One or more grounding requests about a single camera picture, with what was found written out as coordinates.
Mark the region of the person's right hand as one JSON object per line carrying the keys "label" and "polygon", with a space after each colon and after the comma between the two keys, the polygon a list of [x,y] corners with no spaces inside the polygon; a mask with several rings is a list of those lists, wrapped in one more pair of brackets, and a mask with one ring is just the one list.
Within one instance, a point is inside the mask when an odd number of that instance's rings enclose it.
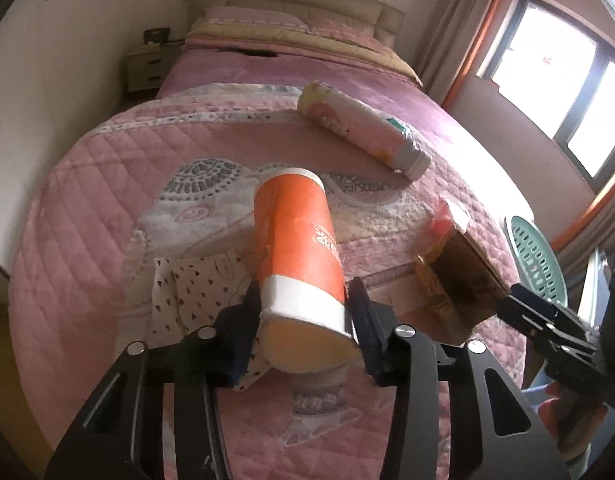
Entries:
{"label": "person's right hand", "polygon": [[591,444],[603,424],[608,408],[605,404],[570,401],[559,382],[545,388],[547,400],[539,404],[537,414],[549,434],[557,441],[559,451],[567,463],[576,462]]}

